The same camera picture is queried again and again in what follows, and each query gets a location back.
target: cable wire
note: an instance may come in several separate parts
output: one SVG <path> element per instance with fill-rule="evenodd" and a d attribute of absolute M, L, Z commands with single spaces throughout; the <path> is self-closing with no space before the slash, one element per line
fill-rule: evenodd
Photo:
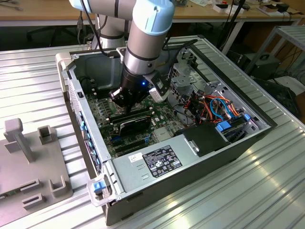
<path fill-rule="evenodd" d="M 97 44 L 98 44 L 98 46 L 99 46 L 99 48 L 100 48 L 101 53 L 103 53 L 105 56 L 108 56 L 108 54 L 104 52 L 104 50 L 103 50 L 103 48 L 102 48 L 102 46 L 101 46 L 100 38 L 99 38 L 99 36 L 98 36 L 98 34 L 97 34 L 97 31 L 96 31 L 96 29 L 95 29 L 95 27 L 94 27 L 94 25 L 93 25 L 93 23 L 92 23 L 92 21 L 91 21 L 91 18 L 90 18 L 90 16 L 89 16 L 89 13 L 88 13 L 87 8 L 86 8 L 86 6 L 85 6 L 84 0 L 81 0 L 81 7 L 83 8 L 83 10 L 84 10 L 84 12 L 85 12 L 85 14 L 86 14 L 86 17 L 87 17 L 88 22 L 89 22 L 89 24 L 90 24 L 90 27 L 91 27 L 91 29 L 92 29 L 92 31 L 93 31 L 93 33 L 94 33 L 94 36 L 95 36 L 95 38 L 96 38 L 96 40 L 97 40 Z"/>
<path fill-rule="evenodd" d="M 299 53 L 299 52 L 302 52 L 302 50 L 297 51 L 297 52 L 294 53 L 294 54 L 290 54 L 290 55 L 286 56 L 286 57 L 281 61 L 281 63 L 283 63 L 283 62 L 284 62 L 285 60 L 287 60 L 289 57 L 291 57 L 291 56 L 293 56 L 293 55 L 295 55 L 295 54 L 297 54 L 297 53 Z M 277 73 L 279 73 L 279 72 L 281 72 L 281 71 L 284 71 L 283 75 L 285 75 L 285 73 L 287 73 L 286 70 L 280 70 L 280 71 L 276 72 L 277 69 L 278 69 L 279 67 L 280 67 L 280 65 L 278 65 L 278 67 L 277 67 L 277 68 L 275 69 L 275 71 L 273 72 L 273 78 L 275 78 L 276 75 L 277 75 Z"/>
<path fill-rule="evenodd" d="M 294 61 L 295 54 L 296 54 L 296 49 L 297 49 L 297 47 L 295 47 L 294 55 L 293 55 L 293 57 L 292 57 L 292 59 L 291 59 L 290 64 L 289 64 L 288 67 L 285 69 L 285 72 L 286 72 L 288 69 L 290 69 L 290 68 L 292 67 L 292 65 L 294 64 L 294 62 L 299 58 L 299 56 L 300 56 L 301 53 L 302 53 L 302 52 L 300 52 L 299 55 L 297 56 L 297 58 L 296 58 L 295 61 Z"/>
<path fill-rule="evenodd" d="M 211 111 L 212 111 L 212 113 L 213 113 L 214 115 L 216 115 L 217 117 L 219 117 L 219 118 L 221 118 L 222 120 L 224 120 L 220 115 L 216 114 L 215 111 L 214 111 L 214 109 L 212 108 L 212 106 L 213 106 L 213 101 L 214 101 L 214 100 L 220 101 L 220 102 L 224 105 L 224 107 L 225 107 L 227 113 L 228 113 L 230 116 L 235 117 L 235 114 L 234 114 L 232 111 L 229 111 L 229 109 L 228 109 L 227 105 L 224 103 L 224 101 L 223 101 L 222 99 L 219 99 L 219 98 L 215 98 L 215 99 L 212 99 L 212 100 L 210 101 L 210 108 L 211 108 Z"/>
<path fill-rule="evenodd" d="M 103 23 L 103 25 L 97 30 L 97 32 L 101 32 L 101 30 L 105 27 L 106 22 L 107 22 L 107 19 L 108 19 L 108 16 L 105 16 L 104 23 Z"/>
<path fill-rule="evenodd" d="M 182 114 L 182 115 L 184 115 L 184 116 L 186 117 L 186 121 L 187 121 L 186 124 L 187 124 L 187 125 L 189 124 L 189 119 L 188 119 L 188 118 L 190 118 L 191 120 L 194 120 L 194 118 L 188 116 L 187 114 L 185 114 L 185 113 L 183 113 L 183 112 L 181 112 L 181 111 L 176 110 L 176 109 L 175 109 L 175 106 L 184 106 L 184 104 L 176 104 L 176 105 L 174 105 L 172 108 L 175 110 L 175 112 L 180 113 L 180 114 Z"/>
<path fill-rule="evenodd" d="M 221 33 L 220 33 L 220 35 L 219 35 L 219 37 L 218 37 L 217 43 L 219 42 L 219 40 L 220 40 L 220 38 L 221 38 L 221 36 L 222 36 L 222 34 L 223 34 L 223 32 L 224 32 L 224 28 L 226 27 L 226 25 L 227 25 L 227 23 L 228 23 L 228 21 L 229 21 L 229 19 L 230 19 L 230 15 L 231 15 L 232 8 L 233 8 L 233 1 L 234 1 L 234 0 L 232 0 L 232 4 L 231 4 L 231 8 L 230 8 L 230 12 L 229 12 L 227 21 L 225 22 L 224 27 L 223 27 L 223 30 L 221 31 Z"/>

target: blue tab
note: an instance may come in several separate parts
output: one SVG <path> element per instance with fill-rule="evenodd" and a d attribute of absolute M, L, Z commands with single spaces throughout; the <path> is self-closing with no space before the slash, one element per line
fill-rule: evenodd
<path fill-rule="evenodd" d="M 83 130 L 83 129 L 84 129 L 84 125 L 85 125 L 85 122 L 84 122 L 84 121 L 82 121 L 82 122 L 81 122 L 81 130 Z"/>
<path fill-rule="evenodd" d="M 245 114 L 244 118 L 245 118 L 245 120 L 249 121 L 251 117 L 248 114 Z"/>
<path fill-rule="evenodd" d="M 231 125 L 227 121 L 223 121 L 223 122 L 217 124 L 217 129 L 219 131 L 224 131 L 230 127 L 231 127 Z"/>
<path fill-rule="evenodd" d="M 99 181 L 93 184 L 94 193 L 101 193 L 103 189 L 107 188 L 105 181 Z"/>

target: cable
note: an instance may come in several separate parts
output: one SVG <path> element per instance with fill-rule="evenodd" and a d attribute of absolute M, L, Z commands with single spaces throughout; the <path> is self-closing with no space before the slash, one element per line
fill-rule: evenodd
<path fill-rule="evenodd" d="M 188 116 L 187 114 L 185 114 L 185 113 L 183 113 L 183 112 L 181 112 L 181 111 L 178 111 L 178 110 L 176 110 L 175 109 L 175 106 L 184 106 L 184 104 L 176 104 L 176 105 L 174 105 L 173 107 L 172 107 L 172 109 L 174 109 L 177 113 L 180 113 L 180 114 L 182 114 L 182 115 L 184 115 L 185 117 L 187 117 L 187 118 L 190 118 L 191 120 L 193 120 L 193 118 L 192 117 L 190 117 L 190 116 Z"/>
<path fill-rule="evenodd" d="M 220 47 L 220 49 L 222 49 L 222 48 L 225 46 L 225 44 L 227 43 L 227 41 L 229 40 L 229 37 L 230 37 L 230 35 L 231 35 L 231 33 L 232 33 L 232 30 L 233 30 L 233 27 L 231 28 L 230 32 L 228 33 L 227 39 L 226 39 L 225 42 L 222 44 L 222 46 Z"/>
<path fill-rule="evenodd" d="M 201 103 L 201 104 L 204 105 L 204 108 L 207 110 L 208 115 L 210 116 L 210 119 L 213 120 L 212 112 L 211 112 L 211 110 L 209 109 L 208 104 L 205 102 L 205 100 L 204 100 L 203 102 L 199 102 L 199 103 Z"/>
<path fill-rule="evenodd" d="M 213 106 L 212 101 L 210 102 L 210 109 L 211 109 L 212 113 L 213 113 L 215 116 L 219 117 L 219 118 L 223 121 L 224 118 L 222 118 L 221 115 L 216 114 L 215 111 L 214 111 L 214 109 L 212 108 L 212 106 Z"/>
<path fill-rule="evenodd" d="M 302 82 L 301 82 L 301 79 L 302 79 L 303 76 L 305 76 L 305 73 L 302 74 L 302 75 L 300 76 L 300 78 L 299 78 L 300 83 L 302 83 Z"/>
<path fill-rule="evenodd" d="M 77 41 L 78 41 L 78 44 L 81 44 L 80 35 L 81 35 L 81 30 L 82 30 L 83 26 L 84 26 L 84 23 L 83 23 L 83 19 L 82 19 L 82 11 L 80 10 L 80 16 L 78 17 L 78 20 L 77 20 Z"/>
<path fill-rule="evenodd" d="M 222 100 L 225 100 L 226 102 L 229 102 L 229 103 L 231 102 L 230 100 L 228 100 L 228 99 L 226 99 L 226 98 L 224 98 L 224 97 L 222 97 L 222 96 L 216 97 L 216 96 L 213 96 L 213 95 L 207 95 L 206 98 L 209 98 L 209 99 L 222 99 Z M 230 111 L 231 111 L 235 116 L 239 116 L 239 113 L 235 110 L 233 104 L 230 104 L 230 105 L 228 105 Z"/>
<path fill-rule="evenodd" d="M 224 107 L 225 107 L 227 113 L 228 113 L 229 115 L 231 115 L 231 116 L 233 115 L 233 116 L 235 117 L 235 114 L 234 114 L 232 111 L 229 111 L 227 105 L 226 105 L 221 99 L 219 99 L 219 98 L 215 98 L 215 99 L 212 99 L 212 100 L 210 101 L 210 108 L 211 108 L 211 111 L 212 111 L 212 113 L 213 113 L 214 115 L 216 115 L 217 117 L 221 117 L 220 115 L 216 114 L 215 111 L 214 111 L 214 109 L 212 108 L 212 106 L 213 106 L 213 101 L 214 101 L 214 100 L 220 101 L 220 102 L 224 105 Z"/>
<path fill-rule="evenodd" d="M 101 30 L 102 30 L 102 29 L 105 27 L 105 25 L 106 25 L 107 19 L 108 19 L 108 16 L 105 16 L 103 25 L 97 30 L 97 32 L 99 33 L 99 37 L 100 37 L 100 35 L 101 35 Z M 100 39 L 97 40 L 96 46 L 95 46 L 94 49 L 97 49 L 98 43 L 100 43 Z"/>
<path fill-rule="evenodd" d="M 288 42 L 285 42 L 285 44 L 280 48 L 280 50 L 277 52 L 277 54 L 275 55 L 275 57 L 277 57 L 278 54 L 280 54 L 280 52 L 286 47 L 287 44 L 288 44 Z"/>
<path fill-rule="evenodd" d="M 295 78 L 296 78 L 298 81 L 299 81 L 298 77 L 299 77 L 300 73 L 303 72 L 303 71 L 305 71 L 305 69 L 300 70 L 300 71 L 295 75 Z"/>
<path fill-rule="evenodd" d="M 226 21 L 225 24 L 224 24 L 223 30 L 221 31 L 221 33 L 220 33 L 220 35 L 219 35 L 219 38 L 218 38 L 217 43 L 219 42 L 219 40 L 220 40 L 220 38 L 221 38 L 221 35 L 222 35 L 222 33 L 224 32 L 224 28 L 226 27 L 226 24 L 227 24 L 228 21 L 229 21 L 229 18 L 230 18 L 231 12 L 232 12 L 232 8 L 233 8 L 233 1 L 234 1 L 234 0 L 232 0 L 232 4 L 231 4 L 231 8 L 230 8 L 230 12 L 229 12 L 227 21 Z"/>
<path fill-rule="evenodd" d="M 294 54 L 290 54 L 290 55 L 286 56 L 286 57 L 282 60 L 281 63 L 283 63 L 283 62 L 284 62 L 285 60 L 287 60 L 289 57 L 291 57 L 291 56 L 293 56 L 293 55 L 295 55 L 295 54 L 297 54 L 297 53 L 299 53 L 299 52 L 302 52 L 302 50 L 297 51 L 297 52 L 294 53 Z M 278 65 L 278 67 L 277 67 L 277 68 L 275 69 L 275 71 L 273 72 L 273 75 L 274 75 L 274 76 L 276 76 L 277 73 L 279 73 L 280 71 L 282 71 L 282 70 L 280 70 L 280 71 L 276 72 L 276 70 L 277 70 L 279 67 L 280 67 L 280 65 Z"/>
<path fill-rule="evenodd" d="M 164 42 L 164 45 L 162 47 L 163 51 L 165 51 L 164 47 L 167 46 L 167 43 L 168 43 L 168 41 L 170 40 L 171 37 L 172 37 L 171 35 L 168 35 L 168 37 L 166 38 L 166 41 Z"/>
<path fill-rule="evenodd" d="M 167 58 L 166 58 L 166 60 L 164 62 L 158 64 L 156 66 L 157 68 L 166 65 L 170 61 L 171 53 L 170 53 L 170 50 L 168 49 L 168 44 L 166 44 L 166 49 L 167 49 Z"/>
<path fill-rule="evenodd" d="M 105 56 L 108 56 L 108 54 L 104 52 L 104 50 L 103 50 L 103 48 L 102 48 L 102 46 L 101 46 L 99 36 L 98 36 L 97 31 L 96 31 L 96 29 L 95 29 L 95 27 L 94 27 L 94 25 L 93 25 L 93 23 L 92 23 L 92 21 L 91 21 L 91 18 L 90 18 L 90 16 L 89 16 L 89 13 L 88 13 L 88 11 L 87 11 L 87 8 L 85 7 L 84 0 L 81 0 L 81 7 L 83 8 L 83 10 L 84 10 L 84 12 L 85 12 L 85 14 L 86 14 L 86 17 L 87 17 L 87 19 L 88 19 L 88 22 L 89 22 L 89 24 L 90 24 L 90 27 L 91 27 L 91 29 L 92 29 L 92 31 L 93 31 L 93 33 L 94 33 L 94 36 L 95 36 L 95 38 L 96 38 L 96 40 L 97 40 L 97 43 L 98 43 L 98 46 L 99 46 L 99 48 L 100 48 L 100 50 L 101 50 L 101 53 L 103 53 Z"/>
<path fill-rule="evenodd" d="M 103 23 L 103 25 L 97 30 L 97 32 L 101 32 L 101 30 L 105 27 L 106 22 L 107 22 L 107 19 L 108 19 L 108 16 L 105 16 L 104 23 Z"/>
<path fill-rule="evenodd" d="M 294 55 L 293 55 L 293 57 L 292 57 L 292 59 L 291 59 L 290 64 L 289 64 L 288 67 L 285 69 L 285 72 L 286 72 L 289 68 L 291 68 L 291 66 L 292 66 L 293 63 L 294 63 L 294 58 L 295 58 L 295 54 L 296 54 L 296 49 L 297 49 L 297 47 L 295 47 Z"/>
<path fill-rule="evenodd" d="M 224 40 L 224 38 L 226 37 L 226 34 L 227 34 L 227 33 L 230 33 L 231 29 L 234 27 L 235 19 L 237 18 L 237 16 L 238 16 L 238 14 L 239 14 L 239 12 L 240 12 L 240 10 L 241 10 L 241 8 L 242 8 L 244 2 L 245 2 L 245 0 L 240 0 L 240 1 L 239 1 L 238 7 L 237 7 L 237 9 L 236 9 L 236 11 L 235 11 L 233 17 L 231 18 L 230 23 L 229 23 L 228 25 L 226 24 L 226 25 L 224 26 L 224 33 L 222 33 L 222 34 L 220 35 L 220 39 L 219 39 L 218 42 L 217 42 L 217 46 L 216 46 L 216 47 L 217 47 L 218 49 L 220 49 L 220 46 L 222 45 L 223 40 Z"/>

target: aluminum extrusion table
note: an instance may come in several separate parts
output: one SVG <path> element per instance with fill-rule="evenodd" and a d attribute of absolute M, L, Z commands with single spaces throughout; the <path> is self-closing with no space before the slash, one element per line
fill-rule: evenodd
<path fill-rule="evenodd" d="M 247 66 L 245 70 L 246 73 L 249 73 L 253 69 L 255 63 L 258 61 L 269 43 L 276 35 L 280 35 L 282 38 L 271 51 L 273 56 L 277 54 L 285 41 L 291 42 L 302 51 L 305 51 L 305 26 L 276 26 L 273 28 L 267 39 L 264 41 L 254 58 Z M 297 72 L 304 65 L 305 59 L 296 67 L 295 72 Z"/>
<path fill-rule="evenodd" d="M 173 42 L 194 38 L 181 37 Z M 206 39 L 196 43 L 231 80 L 278 124 L 236 161 L 108 228 L 305 228 L 305 126 L 239 70 Z M 0 128 L 18 116 L 29 132 L 57 129 L 73 196 L 4 229 L 105 226 L 102 208 L 90 203 L 89 179 L 64 105 L 54 55 L 84 50 L 69 46 L 0 53 Z M 214 75 L 198 62 L 205 76 Z"/>

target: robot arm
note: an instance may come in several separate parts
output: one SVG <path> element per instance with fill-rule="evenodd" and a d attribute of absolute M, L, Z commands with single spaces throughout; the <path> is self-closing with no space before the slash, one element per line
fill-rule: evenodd
<path fill-rule="evenodd" d="M 124 56 L 119 89 L 112 100 L 126 112 L 151 93 L 160 102 L 168 87 L 155 71 L 165 36 L 172 25 L 174 5 L 170 0 L 83 0 L 88 12 L 132 19 L 128 47 Z M 73 7 L 83 10 L 81 0 L 70 0 Z"/>

